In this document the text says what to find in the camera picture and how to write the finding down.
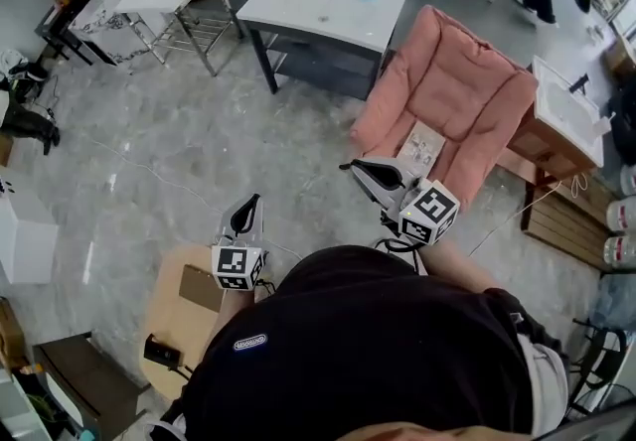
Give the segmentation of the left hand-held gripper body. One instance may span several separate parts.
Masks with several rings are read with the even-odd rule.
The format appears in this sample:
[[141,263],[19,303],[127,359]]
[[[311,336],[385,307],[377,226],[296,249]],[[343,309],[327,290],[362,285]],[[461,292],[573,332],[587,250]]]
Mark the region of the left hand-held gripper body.
[[219,236],[211,251],[212,274],[221,289],[254,289],[268,255],[262,237],[240,239]]

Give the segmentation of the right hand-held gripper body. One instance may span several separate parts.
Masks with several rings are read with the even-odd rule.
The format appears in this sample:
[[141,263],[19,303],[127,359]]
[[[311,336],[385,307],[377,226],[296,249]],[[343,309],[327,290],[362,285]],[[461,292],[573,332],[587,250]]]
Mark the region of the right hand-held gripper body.
[[392,195],[383,207],[381,221],[397,236],[414,243],[435,244],[454,224],[459,201],[439,182],[415,176]]

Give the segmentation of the grey photo-cover book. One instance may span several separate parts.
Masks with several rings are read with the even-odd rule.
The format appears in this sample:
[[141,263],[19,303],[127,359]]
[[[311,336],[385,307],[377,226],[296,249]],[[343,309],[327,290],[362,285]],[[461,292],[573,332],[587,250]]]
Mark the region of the grey photo-cover book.
[[397,157],[419,169],[430,169],[438,158],[445,138],[421,121],[416,121]]

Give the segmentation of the brown leather book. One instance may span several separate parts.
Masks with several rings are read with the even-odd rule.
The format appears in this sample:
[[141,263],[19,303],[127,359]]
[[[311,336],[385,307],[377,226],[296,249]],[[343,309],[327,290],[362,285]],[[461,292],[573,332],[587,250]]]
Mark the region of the brown leather book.
[[183,267],[179,295],[200,307],[219,312],[224,290],[217,285],[211,273],[192,264],[186,264]]

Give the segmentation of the pink upholstered armchair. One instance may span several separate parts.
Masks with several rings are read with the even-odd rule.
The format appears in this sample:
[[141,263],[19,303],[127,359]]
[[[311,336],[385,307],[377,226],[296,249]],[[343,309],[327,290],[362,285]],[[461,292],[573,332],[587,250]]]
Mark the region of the pink upholstered armchair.
[[350,130],[361,156],[394,157],[418,122],[445,142],[428,177],[467,210],[538,88],[528,70],[424,6]]

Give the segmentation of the person's right forearm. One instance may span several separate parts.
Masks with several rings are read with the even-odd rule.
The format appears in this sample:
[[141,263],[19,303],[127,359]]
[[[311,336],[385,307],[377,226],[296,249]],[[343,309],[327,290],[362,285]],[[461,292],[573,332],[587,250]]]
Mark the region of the person's right forearm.
[[423,246],[418,255],[428,275],[442,279],[473,293],[500,289],[494,277],[471,257],[464,254],[452,241]]

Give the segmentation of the person's left forearm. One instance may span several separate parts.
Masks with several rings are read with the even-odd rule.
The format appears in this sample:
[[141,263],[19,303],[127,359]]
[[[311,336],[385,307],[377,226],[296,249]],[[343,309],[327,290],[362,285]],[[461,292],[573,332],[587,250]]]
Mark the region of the person's left forearm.
[[214,333],[220,331],[240,311],[254,304],[254,291],[226,290],[221,303]]

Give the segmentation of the wooden coffee table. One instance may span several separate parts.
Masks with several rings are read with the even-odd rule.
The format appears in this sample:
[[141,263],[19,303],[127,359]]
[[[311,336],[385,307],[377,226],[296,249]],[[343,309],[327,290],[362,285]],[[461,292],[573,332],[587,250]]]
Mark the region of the wooden coffee table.
[[169,400],[177,399],[213,338],[219,312],[200,307],[179,295],[183,267],[192,264],[212,274],[212,251],[200,244],[181,244],[163,258],[148,306],[140,336],[139,352],[146,338],[155,338],[181,352],[175,370],[139,357],[140,368],[152,387]]

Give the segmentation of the black telephone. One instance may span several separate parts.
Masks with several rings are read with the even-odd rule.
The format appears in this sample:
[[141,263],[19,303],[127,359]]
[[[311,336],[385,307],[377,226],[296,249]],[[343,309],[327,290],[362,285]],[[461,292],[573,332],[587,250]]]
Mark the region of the black telephone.
[[150,334],[143,347],[143,358],[168,369],[177,369],[180,365],[181,352],[158,341]]

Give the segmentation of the wooden slat pallet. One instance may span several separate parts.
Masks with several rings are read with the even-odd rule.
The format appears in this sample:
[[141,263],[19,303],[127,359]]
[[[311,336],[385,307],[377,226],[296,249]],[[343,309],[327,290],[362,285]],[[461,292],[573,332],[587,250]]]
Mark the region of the wooden slat pallet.
[[607,272],[604,244],[612,235],[606,211],[617,197],[593,177],[526,186],[523,234],[557,249],[599,272]]

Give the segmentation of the person's black shirt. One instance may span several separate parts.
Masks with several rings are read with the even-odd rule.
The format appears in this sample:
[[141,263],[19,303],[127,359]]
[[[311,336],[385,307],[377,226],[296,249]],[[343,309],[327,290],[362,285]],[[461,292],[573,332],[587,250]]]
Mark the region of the person's black shirt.
[[358,245],[298,262],[208,346],[152,441],[532,441],[518,335],[561,343],[502,286],[473,293]]

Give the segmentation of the brown wooden sink cabinet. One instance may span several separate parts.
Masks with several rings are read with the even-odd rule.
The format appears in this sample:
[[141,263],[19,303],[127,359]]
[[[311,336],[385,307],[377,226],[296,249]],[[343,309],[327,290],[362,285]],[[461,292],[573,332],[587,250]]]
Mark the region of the brown wooden sink cabinet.
[[545,60],[533,57],[538,80],[532,106],[498,161],[508,172],[537,186],[591,174],[604,166],[603,136],[610,119]]

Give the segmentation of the dark wooden sink cabinet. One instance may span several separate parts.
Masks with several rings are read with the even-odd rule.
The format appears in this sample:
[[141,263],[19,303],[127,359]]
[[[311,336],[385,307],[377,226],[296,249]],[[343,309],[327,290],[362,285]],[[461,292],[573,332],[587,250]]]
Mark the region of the dark wooden sink cabinet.
[[114,441],[142,416],[139,397],[150,386],[132,380],[90,332],[37,344],[33,355],[43,388],[96,441]]

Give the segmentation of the shrink-wrapped water bottle pack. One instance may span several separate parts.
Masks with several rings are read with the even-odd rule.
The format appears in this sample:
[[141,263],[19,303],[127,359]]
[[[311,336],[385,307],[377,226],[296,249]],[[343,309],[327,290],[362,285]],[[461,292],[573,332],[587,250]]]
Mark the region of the shrink-wrapped water bottle pack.
[[623,165],[619,182],[624,197],[636,196],[636,165]]
[[636,272],[636,235],[609,237],[604,243],[603,260],[614,270]]
[[636,196],[611,202],[606,210],[606,225],[613,232],[636,233]]

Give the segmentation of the white box stand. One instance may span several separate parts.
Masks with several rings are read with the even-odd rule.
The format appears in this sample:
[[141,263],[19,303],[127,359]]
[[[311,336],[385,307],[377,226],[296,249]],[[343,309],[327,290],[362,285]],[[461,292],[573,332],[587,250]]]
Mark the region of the white box stand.
[[29,179],[0,165],[0,265],[10,284],[51,281],[58,230]]

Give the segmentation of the blue plastic bag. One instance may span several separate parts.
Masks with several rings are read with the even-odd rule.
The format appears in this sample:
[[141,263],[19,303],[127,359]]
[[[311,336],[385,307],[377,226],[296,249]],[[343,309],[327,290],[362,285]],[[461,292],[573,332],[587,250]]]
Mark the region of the blue plastic bag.
[[636,333],[636,274],[606,274],[589,320],[596,326]]

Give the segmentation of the cardboard box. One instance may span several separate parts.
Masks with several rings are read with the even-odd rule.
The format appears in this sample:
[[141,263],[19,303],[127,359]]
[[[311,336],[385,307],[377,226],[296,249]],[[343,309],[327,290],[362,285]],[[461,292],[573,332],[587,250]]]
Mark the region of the cardboard box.
[[27,363],[24,334],[5,297],[0,297],[0,363],[6,370]]

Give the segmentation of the marble-pattern cabinet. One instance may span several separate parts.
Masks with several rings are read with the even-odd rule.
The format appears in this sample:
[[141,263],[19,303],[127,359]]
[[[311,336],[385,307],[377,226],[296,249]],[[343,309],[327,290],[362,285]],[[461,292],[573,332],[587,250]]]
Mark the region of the marble-pattern cabinet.
[[138,14],[116,11],[121,0],[88,0],[72,20],[71,32],[104,63],[130,70],[137,57],[150,54],[161,65],[154,36]]

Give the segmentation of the white sink on grey frame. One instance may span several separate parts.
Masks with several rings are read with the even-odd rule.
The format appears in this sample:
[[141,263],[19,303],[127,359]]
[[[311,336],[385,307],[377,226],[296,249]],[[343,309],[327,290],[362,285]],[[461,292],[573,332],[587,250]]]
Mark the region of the white sink on grey frame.
[[279,75],[364,100],[377,81],[404,0],[247,0],[245,25],[271,93]]

